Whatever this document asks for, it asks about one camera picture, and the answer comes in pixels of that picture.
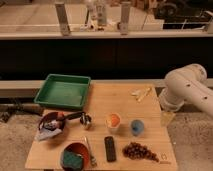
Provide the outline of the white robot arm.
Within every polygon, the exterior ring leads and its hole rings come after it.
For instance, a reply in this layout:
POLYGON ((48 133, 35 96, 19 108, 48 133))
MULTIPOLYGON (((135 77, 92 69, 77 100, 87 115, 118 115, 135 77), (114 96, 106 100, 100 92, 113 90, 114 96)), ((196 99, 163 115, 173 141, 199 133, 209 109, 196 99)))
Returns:
POLYGON ((159 103, 165 111, 178 111, 185 101, 213 118, 213 90, 203 84, 207 72, 200 64, 190 64, 168 72, 159 103))

